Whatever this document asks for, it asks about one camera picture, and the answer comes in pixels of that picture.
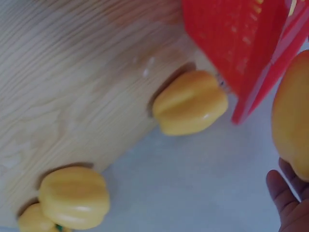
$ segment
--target red colander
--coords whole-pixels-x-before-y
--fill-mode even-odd
[[[183,0],[188,34],[238,97],[243,122],[309,35],[309,0]]]

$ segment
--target finger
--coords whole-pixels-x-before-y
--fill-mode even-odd
[[[266,181],[270,196],[277,207],[281,221],[283,221],[296,208],[299,202],[277,171],[270,171],[267,174]]]
[[[290,181],[297,194],[299,195],[300,199],[309,199],[309,183],[302,181],[295,174],[291,165],[285,162],[283,159],[279,159],[279,166],[286,178]]]

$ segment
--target hand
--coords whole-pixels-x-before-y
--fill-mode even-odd
[[[281,220],[279,232],[309,231],[309,183],[296,176],[292,167],[282,159],[279,166],[291,183],[300,201],[292,194],[288,184],[275,170],[267,174],[267,186]]]

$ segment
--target toy vegetable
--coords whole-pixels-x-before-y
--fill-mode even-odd
[[[50,173],[41,183],[39,201],[47,218],[76,230],[99,225],[110,209],[103,177],[84,167]]]
[[[71,232],[68,228],[58,229],[58,226],[43,215],[39,203],[29,206],[18,219],[21,232]]]
[[[296,56],[280,83],[272,109],[272,134],[282,159],[309,181],[309,50]]]
[[[227,107],[227,95],[216,78],[193,71],[178,77],[156,98],[153,114],[164,134],[186,135],[209,127]]]

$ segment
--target wood grain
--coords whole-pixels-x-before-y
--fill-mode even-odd
[[[103,171],[154,126],[147,104],[194,61],[179,0],[0,1],[0,225],[45,171]]]

